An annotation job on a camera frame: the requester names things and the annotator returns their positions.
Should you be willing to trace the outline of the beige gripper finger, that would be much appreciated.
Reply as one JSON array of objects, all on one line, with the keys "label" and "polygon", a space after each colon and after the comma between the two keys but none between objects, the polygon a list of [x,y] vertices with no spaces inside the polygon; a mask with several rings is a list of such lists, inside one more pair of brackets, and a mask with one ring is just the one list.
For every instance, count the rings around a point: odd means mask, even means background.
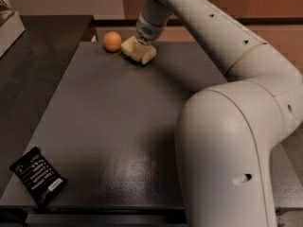
[{"label": "beige gripper finger", "polygon": [[134,61],[140,61],[145,54],[145,52],[148,50],[148,45],[144,42],[141,42],[139,40],[134,41],[133,51],[131,53],[131,59]]},{"label": "beige gripper finger", "polygon": [[151,46],[148,45],[147,46],[147,50],[144,52],[144,54],[143,54],[143,56],[142,56],[142,58],[140,60],[142,64],[146,64],[146,63],[148,63],[151,60],[151,58],[152,58],[151,52],[152,52],[151,51]]}]

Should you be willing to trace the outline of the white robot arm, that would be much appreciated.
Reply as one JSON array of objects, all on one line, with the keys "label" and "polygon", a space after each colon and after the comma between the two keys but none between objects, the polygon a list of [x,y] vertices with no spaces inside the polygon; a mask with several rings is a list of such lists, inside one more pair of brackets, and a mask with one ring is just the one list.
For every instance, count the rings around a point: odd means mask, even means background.
[{"label": "white robot arm", "polygon": [[303,119],[301,73],[268,42],[207,0],[146,0],[145,42],[176,15],[227,82],[194,94],[175,131],[188,227],[276,227],[272,149]]}]

